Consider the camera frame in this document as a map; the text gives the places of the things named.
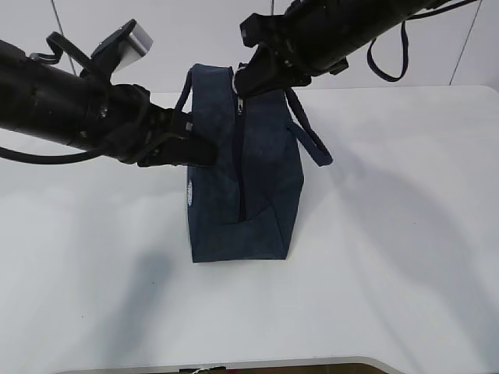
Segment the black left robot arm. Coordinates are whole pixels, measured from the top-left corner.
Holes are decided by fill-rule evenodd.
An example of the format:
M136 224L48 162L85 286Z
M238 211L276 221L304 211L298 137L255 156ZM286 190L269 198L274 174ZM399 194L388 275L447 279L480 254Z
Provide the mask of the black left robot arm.
M193 118L150 101L138 85L112 85L85 55L86 77L45 65L1 43L1 127L76 148L42 156L1 149L2 158L25 164L74 164L110 157L123 164L211 166L216 146L192 130Z

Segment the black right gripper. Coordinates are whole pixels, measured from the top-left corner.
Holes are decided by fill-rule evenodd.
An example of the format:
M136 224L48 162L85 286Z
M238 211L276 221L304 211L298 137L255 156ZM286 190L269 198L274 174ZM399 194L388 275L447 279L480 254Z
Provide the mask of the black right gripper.
M308 86L390 28L389 1L294 1L285 13L254 13L240 24L245 46L257 47L232 86L240 97Z

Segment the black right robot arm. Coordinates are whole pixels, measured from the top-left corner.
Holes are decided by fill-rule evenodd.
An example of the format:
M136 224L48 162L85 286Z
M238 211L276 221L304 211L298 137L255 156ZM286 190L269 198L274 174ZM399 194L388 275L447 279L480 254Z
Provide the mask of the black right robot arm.
M436 16L465 6L465 1L332 0L294 1L281 15L254 13L240 25L243 44L255 48L250 61L233 78L241 97L311 84L314 77L337 74L349 67L347 57L398 26L402 69L398 76L382 71L370 52L370 69L387 82L398 82L409 66L410 20Z

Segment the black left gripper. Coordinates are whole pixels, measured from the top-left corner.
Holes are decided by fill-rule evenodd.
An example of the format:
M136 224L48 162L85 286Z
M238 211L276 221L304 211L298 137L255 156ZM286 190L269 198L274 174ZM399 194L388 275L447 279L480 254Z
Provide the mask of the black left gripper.
M150 91L139 85L112 87L108 109L107 157L141 168L207 167L217 159L217 147L189 129L191 115L151 103Z

